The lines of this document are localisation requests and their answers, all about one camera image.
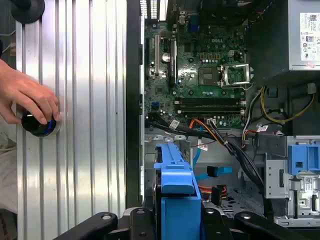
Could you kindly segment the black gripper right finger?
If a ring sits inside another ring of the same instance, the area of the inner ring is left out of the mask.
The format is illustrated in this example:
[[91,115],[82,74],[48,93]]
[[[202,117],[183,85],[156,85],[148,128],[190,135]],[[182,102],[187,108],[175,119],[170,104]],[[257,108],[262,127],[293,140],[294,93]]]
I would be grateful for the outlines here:
[[204,240],[303,240],[304,236],[253,212],[237,213],[229,227],[217,208],[202,210]]

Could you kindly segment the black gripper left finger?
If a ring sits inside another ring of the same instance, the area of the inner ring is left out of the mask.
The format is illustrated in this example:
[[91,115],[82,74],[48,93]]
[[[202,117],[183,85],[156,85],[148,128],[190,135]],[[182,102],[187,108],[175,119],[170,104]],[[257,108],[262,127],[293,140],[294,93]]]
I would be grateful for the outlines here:
[[156,240],[153,214],[143,207],[118,218],[99,212],[56,237],[57,240]]

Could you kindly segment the person's bare hand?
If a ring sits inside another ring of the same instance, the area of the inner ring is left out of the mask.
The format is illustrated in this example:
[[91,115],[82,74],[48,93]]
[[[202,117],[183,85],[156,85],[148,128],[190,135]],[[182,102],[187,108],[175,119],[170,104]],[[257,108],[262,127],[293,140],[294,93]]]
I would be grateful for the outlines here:
[[21,119],[12,110],[13,103],[29,111],[43,125],[51,119],[60,120],[59,101],[55,93],[1,60],[0,115],[8,124],[20,124]]

